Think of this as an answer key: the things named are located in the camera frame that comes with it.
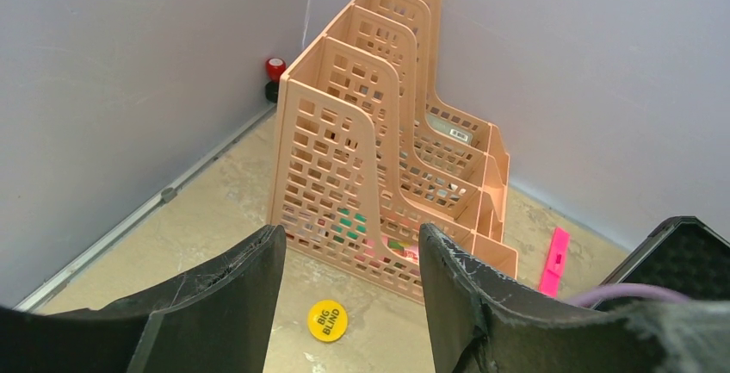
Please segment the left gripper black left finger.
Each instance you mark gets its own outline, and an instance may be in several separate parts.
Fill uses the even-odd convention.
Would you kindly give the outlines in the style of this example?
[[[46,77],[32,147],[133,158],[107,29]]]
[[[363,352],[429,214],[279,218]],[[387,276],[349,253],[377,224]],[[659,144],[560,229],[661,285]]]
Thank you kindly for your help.
[[[266,225],[215,258],[93,310],[1,311],[4,372],[260,372],[286,254]]]

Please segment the yellow round button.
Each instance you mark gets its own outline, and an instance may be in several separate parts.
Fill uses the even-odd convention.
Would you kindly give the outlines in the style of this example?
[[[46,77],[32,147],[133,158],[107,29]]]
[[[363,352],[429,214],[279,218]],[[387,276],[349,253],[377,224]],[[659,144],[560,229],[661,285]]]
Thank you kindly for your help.
[[[318,341],[332,343],[341,339],[349,326],[344,306],[334,300],[316,302],[309,310],[307,328]]]

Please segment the black poker chip case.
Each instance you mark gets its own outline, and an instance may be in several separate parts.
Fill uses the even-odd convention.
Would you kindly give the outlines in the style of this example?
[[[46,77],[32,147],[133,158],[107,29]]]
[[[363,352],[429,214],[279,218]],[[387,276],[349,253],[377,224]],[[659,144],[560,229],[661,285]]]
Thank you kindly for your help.
[[[700,301],[729,300],[729,242],[694,216],[662,221],[603,280],[641,283]]]

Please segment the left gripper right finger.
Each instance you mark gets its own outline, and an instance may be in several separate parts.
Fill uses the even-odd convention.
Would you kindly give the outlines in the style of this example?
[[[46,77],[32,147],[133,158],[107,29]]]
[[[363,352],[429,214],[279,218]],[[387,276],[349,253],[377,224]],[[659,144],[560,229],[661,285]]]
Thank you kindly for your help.
[[[609,312],[561,302],[419,230],[438,372],[726,372],[727,302],[639,301]]]

